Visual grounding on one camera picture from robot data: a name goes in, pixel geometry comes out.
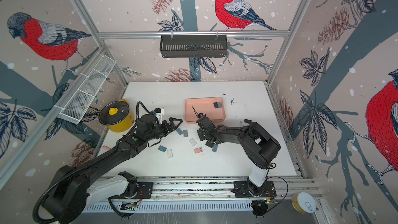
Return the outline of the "pink plastic storage tray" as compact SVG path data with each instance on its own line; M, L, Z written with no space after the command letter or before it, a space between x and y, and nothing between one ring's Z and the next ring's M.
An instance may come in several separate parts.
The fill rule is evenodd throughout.
M214 103L220 102L222 108L215 108ZM206 97L187 99L184 103L184 119L187 123L196 123L197 114L205 114L212 122L223 122L226 118L223 98Z

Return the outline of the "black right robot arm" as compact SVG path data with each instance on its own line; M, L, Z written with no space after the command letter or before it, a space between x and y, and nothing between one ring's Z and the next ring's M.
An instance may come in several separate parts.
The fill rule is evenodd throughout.
M253 163L247 184L235 192L253 197L267 194L268 174L276 167L273 160L281 149L280 143L254 121L243 127L227 127L222 124L216 126L202 113L197 114L197 118L197 133L201 141L206 141L206 146L214 148L222 143L239 144Z

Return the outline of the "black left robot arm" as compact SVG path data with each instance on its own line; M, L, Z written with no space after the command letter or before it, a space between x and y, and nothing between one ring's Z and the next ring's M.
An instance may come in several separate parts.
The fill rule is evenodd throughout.
M90 186L111 169L140 154L149 141L160 141L176 131L182 122L173 117L159 122L153 114L142 115L109 151L76 167L58 169L49 188L33 207L33 220L38 224L71 223L86 208L91 197L87 192Z

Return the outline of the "white eraser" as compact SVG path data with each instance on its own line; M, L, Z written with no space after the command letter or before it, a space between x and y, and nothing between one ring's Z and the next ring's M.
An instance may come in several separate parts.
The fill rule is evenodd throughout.
M173 158L173 151L171 149L167 150L167 157L169 159Z
M196 145L197 145L197 142L196 142L194 139L189 139L189 143L190 143L192 146L196 146Z

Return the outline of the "yellow electric cooking pot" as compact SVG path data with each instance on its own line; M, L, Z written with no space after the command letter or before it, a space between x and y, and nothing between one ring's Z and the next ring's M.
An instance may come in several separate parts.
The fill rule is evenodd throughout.
M129 130L134 124L134 115L126 100L114 101L107 104L98 116L102 125L115 133Z

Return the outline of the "yellow tape roll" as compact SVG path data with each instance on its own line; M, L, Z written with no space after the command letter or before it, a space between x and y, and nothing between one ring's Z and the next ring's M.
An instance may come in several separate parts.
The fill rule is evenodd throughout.
M294 195L291 202L294 209L301 214L312 214L317 210L315 199L305 192Z

